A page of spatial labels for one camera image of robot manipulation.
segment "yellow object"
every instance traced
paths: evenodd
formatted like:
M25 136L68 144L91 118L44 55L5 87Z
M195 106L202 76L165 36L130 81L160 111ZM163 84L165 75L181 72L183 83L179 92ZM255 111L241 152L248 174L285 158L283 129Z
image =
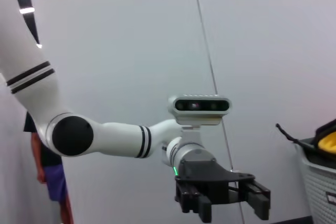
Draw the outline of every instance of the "yellow object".
M325 152L336 154L336 132L322 138L319 141L319 148Z

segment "person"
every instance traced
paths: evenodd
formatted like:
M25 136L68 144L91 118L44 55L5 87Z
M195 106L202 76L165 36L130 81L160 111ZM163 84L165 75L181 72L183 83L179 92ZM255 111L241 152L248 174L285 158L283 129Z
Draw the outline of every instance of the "person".
M47 185L50 200L59 202L63 224L74 224L62 158L42 143L37 134L33 118L28 112L24 132L31 132L32 150L37 168L37 180L41 184Z

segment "camera lens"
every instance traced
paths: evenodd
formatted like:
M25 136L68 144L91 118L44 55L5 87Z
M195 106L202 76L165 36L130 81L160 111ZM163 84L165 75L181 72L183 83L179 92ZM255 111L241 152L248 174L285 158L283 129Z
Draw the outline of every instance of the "camera lens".
M175 104L175 107L177 108L177 110L182 111L184 109L184 105L182 101L177 101Z
M216 103L212 103L211 104L211 109L212 110L217 110L217 104Z
M200 104L198 102L191 102L189 103L189 109L190 110L199 110Z

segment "person's arm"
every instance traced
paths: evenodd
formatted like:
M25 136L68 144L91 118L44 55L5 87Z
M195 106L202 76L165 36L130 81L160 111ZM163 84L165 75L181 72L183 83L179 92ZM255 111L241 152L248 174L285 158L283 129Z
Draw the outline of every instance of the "person's arm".
M32 139L32 150L33 150L33 156L36 164L37 169L37 180L44 184L46 182L45 180L45 174L41 163L41 140L37 133L33 132L31 134Z
M41 163L41 145L42 142L37 134L35 123L32 119L32 117L27 113L26 115L26 122L24 127L24 132L30 132L31 133L31 144L32 144L32 150L33 150L33 156L36 164L37 169L37 180L44 184L46 182L45 180L45 174Z

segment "wall seam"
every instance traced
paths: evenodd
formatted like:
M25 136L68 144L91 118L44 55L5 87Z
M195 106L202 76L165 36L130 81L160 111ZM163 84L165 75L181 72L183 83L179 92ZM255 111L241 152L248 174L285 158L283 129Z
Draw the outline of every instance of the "wall seam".
M197 4L197 10L198 10L198 17L200 19L201 28L202 28L202 36L203 36L203 40L204 40L204 44L205 44L205 50L206 50L206 54L207 54L207 58L208 58L209 66L210 66L211 77L212 77L215 93L218 94L218 88L217 88L214 68L213 68L213 64L212 64L212 60L211 60L210 47L209 47L208 38L207 38L207 35L206 35L206 30L205 30L205 25L204 25L204 19L203 19L203 14L202 14L202 10L201 10L200 0L196 0L196 4ZM224 141L225 141L225 145L226 145L228 156L229 156L230 166L231 166L231 169L233 170L233 161L232 161L232 156L231 156L229 143L228 143L228 139L227 139L224 120L221 121L221 124L222 124L223 133L224 133ZM245 218L244 218L244 213L243 213L243 208L241 206L241 203L239 203L239 212L240 212L240 215L241 215L241 218L242 218L241 220L242 220L243 224L245 224Z

